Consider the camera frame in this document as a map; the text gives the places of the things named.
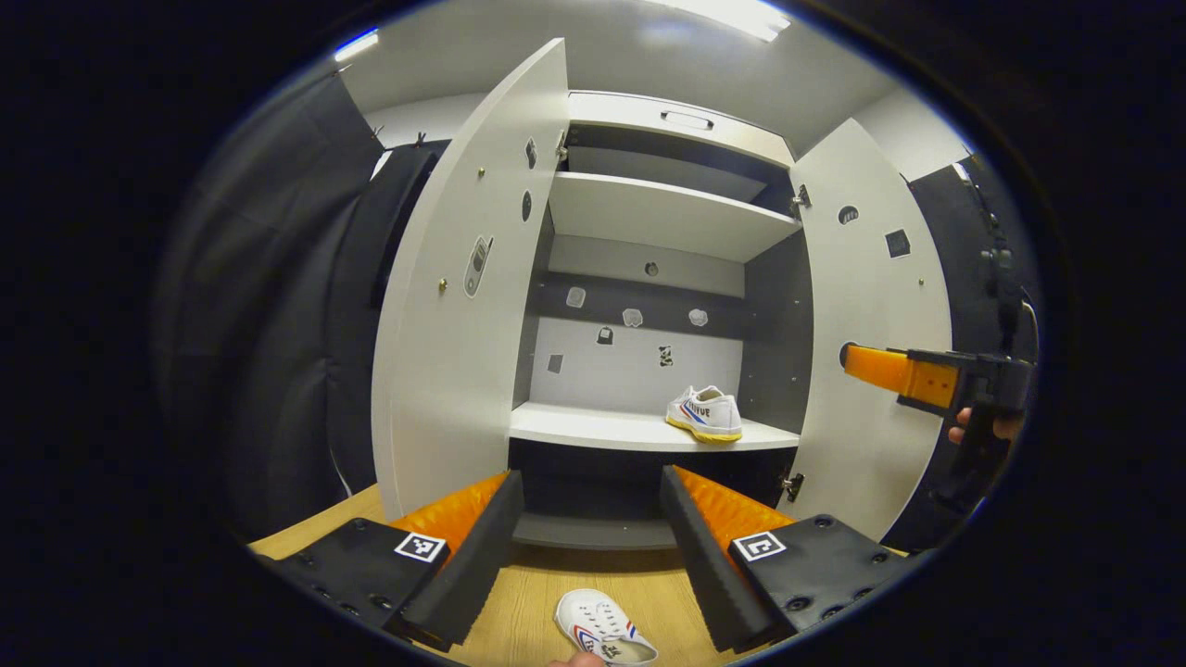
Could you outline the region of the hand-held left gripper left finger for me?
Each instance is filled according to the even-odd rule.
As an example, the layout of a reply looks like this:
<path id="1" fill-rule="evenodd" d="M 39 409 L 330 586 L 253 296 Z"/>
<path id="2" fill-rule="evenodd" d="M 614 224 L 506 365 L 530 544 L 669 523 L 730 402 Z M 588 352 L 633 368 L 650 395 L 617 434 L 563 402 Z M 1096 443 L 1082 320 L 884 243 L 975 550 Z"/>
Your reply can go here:
<path id="1" fill-rule="evenodd" d="M 495 474 L 391 523 L 352 517 L 262 561 L 347 618 L 448 653 L 486 606 L 523 507 L 522 475 Z"/>

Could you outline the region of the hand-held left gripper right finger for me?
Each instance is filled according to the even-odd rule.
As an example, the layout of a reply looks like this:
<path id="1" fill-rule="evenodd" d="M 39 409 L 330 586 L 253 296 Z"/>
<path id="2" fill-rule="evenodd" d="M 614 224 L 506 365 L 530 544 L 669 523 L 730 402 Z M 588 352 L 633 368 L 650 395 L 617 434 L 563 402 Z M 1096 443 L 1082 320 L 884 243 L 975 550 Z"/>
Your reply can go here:
<path id="1" fill-rule="evenodd" d="M 681 466 L 663 468 L 659 502 L 720 652 L 808 633 L 914 565 L 839 517 L 791 520 Z"/>

